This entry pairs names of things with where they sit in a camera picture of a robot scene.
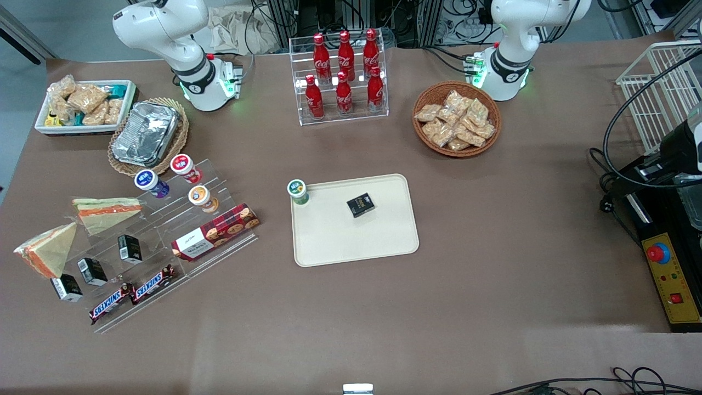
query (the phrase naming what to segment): robotic arm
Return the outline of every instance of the robotic arm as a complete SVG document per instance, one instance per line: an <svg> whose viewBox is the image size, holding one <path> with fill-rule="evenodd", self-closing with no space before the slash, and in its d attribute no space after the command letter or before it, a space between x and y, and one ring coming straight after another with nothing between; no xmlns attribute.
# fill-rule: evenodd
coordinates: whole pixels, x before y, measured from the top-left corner
<svg viewBox="0 0 702 395"><path fill-rule="evenodd" d="M565 25L585 16L591 0L493 0L492 18L502 27L497 48L477 53L486 64L482 88L494 100L517 95L541 39L536 26Z"/></svg>
<svg viewBox="0 0 702 395"><path fill-rule="evenodd" d="M190 35L207 26L203 0L149 0L125 7L112 27L130 48L153 52L177 74L185 97L198 110L213 111L235 97L231 63L208 59Z"/></svg>

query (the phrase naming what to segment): yogurt cup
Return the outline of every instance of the yogurt cup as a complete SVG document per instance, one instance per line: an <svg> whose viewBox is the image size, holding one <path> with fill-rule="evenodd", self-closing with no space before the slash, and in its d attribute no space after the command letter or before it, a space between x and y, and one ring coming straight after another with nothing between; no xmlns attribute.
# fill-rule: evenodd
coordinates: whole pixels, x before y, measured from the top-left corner
<svg viewBox="0 0 702 395"><path fill-rule="evenodd" d="M304 205L310 200L307 185L302 180L292 180L288 183L288 193L296 205Z"/></svg>
<svg viewBox="0 0 702 395"><path fill-rule="evenodd" d="M219 200L210 195L209 189L202 185L194 186L187 194L187 198L193 205L196 205L204 212L215 212L219 208Z"/></svg>
<svg viewBox="0 0 702 395"><path fill-rule="evenodd" d="M171 170L183 176L188 183L198 183L202 178L202 172L195 167L192 159L186 154L178 154L171 159Z"/></svg>
<svg viewBox="0 0 702 395"><path fill-rule="evenodd" d="M141 190L149 191L153 196L161 199L168 195L170 187L159 179L153 170L142 170L134 176L134 185Z"/></svg>

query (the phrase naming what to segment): table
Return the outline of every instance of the table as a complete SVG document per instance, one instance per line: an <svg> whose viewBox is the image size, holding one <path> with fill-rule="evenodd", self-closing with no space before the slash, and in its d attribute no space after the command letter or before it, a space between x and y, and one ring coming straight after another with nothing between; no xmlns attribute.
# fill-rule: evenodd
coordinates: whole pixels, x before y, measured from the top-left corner
<svg viewBox="0 0 702 395"><path fill-rule="evenodd" d="M257 211L259 240L105 335L11 251L66 223L72 195L137 191L108 165L109 137L33 131L0 212L0 387L337 394L343 383L372 382L382 395L488 394L611 377L615 365L702 387L702 338L668 333L641 251L598 210L599 169L587 155L623 102L614 79L656 39L543 46L529 84L499 105L500 140L468 160L434 153L412 129L419 93L457 77L431 54L388 52L389 117L305 128L288 58L261 56L241 100L212 113L188 106L185 147L213 160L235 200ZM49 70L52 81L68 72L132 79L141 98L185 104L160 61L51 61ZM619 164L636 155L633 136L632 124L619 124ZM295 264L290 179L391 173L409 181L416 253Z"/></svg>

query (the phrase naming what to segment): woven bread basket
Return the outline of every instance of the woven bread basket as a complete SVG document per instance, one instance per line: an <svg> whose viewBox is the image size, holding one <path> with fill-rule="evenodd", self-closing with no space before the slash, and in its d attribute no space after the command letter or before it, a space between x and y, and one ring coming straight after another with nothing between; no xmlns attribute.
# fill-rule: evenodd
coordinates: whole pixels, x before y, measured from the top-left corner
<svg viewBox="0 0 702 395"><path fill-rule="evenodd" d="M414 115L427 104L443 105L444 100L446 100L446 97L449 95L449 92L452 89L455 89L456 92L459 92L463 97L477 98L481 103L483 103L483 105L485 105L485 107L487 107L489 111L487 119L495 127L495 134L493 134L491 138L488 138L485 145L482 147L470 146L465 150L460 151L453 151L449 150L448 148L439 147L438 145L432 143L432 141L422 131L422 125L424 125L424 123L419 122L414 117ZM500 131L502 130L502 116L500 115L500 109L497 107L497 104L487 93L467 82L444 81L430 86L424 90L421 95L419 95L417 101L414 103L412 124L414 125L414 131L417 133L417 136L424 141L424 144L434 151L451 157L470 157L484 152L495 143L497 138L500 136Z"/></svg>
<svg viewBox="0 0 702 395"><path fill-rule="evenodd" d="M156 172L156 174L163 174L171 166L171 159L173 159L177 154L179 154L180 150L182 150L185 146L185 142L187 140L188 126L190 125L190 123L187 121L185 109L180 105L179 102L173 99L151 98L146 100L146 102L167 105L169 107L175 108L175 110L178 111L178 114L180 114L180 120L178 121L177 129L173 135L173 139L171 140L171 144L168 148L166 156L159 164L151 168L151 170ZM139 171L146 169L146 167L137 166L136 164L120 162L116 160L114 158L114 155L112 154L112 144L114 144L114 140L124 130L124 126L127 124L128 120L129 116L127 115L124 118L124 121L122 121L119 127L117 127L115 133L112 135L112 138L110 139L110 146L107 147L107 159L110 161L110 165L115 170L119 171L122 174L134 177Z"/></svg>

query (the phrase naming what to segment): red button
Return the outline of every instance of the red button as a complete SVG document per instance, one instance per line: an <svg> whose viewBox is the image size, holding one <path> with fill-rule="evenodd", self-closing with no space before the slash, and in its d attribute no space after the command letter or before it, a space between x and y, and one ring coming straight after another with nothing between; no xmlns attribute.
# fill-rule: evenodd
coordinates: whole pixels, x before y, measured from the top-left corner
<svg viewBox="0 0 702 395"><path fill-rule="evenodd" d="M665 252L663 251L663 248L660 248L657 245L652 245L649 247L649 249L646 250L646 255L648 258L654 262L660 262L665 258Z"/></svg>

